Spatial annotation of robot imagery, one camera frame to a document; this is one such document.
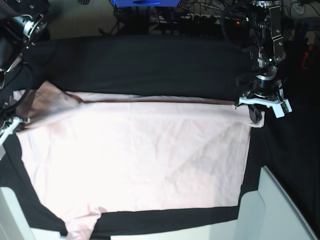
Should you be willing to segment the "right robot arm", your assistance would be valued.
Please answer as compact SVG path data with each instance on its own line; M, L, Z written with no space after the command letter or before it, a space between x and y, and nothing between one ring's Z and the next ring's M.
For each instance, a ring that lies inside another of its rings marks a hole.
M0 89L10 85L6 81L8 72L17 66L28 71L27 86L19 100L13 104L0 101L0 157L9 135L29 119L16 114L17 107L28 95L33 79L33 70L24 62L24 51L35 44L47 27L50 3L47 0L2 0L0 2Z

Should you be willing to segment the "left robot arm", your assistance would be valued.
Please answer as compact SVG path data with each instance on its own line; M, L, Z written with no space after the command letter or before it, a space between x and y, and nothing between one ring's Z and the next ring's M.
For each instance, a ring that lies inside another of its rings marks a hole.
M227 19L239 11L248 26L249 39L240 43L232 39L227 31ZM263 116L257 106L272 109L276 118L292 112L289 100L284 95L284 80L280 66L286 58L281 27L281 7L277 0L238 0L221 13L220 25L224 38L243 52L249 52L255 61L253 70L237 79L244 85L242 95L235 107L247 105L253 123Z

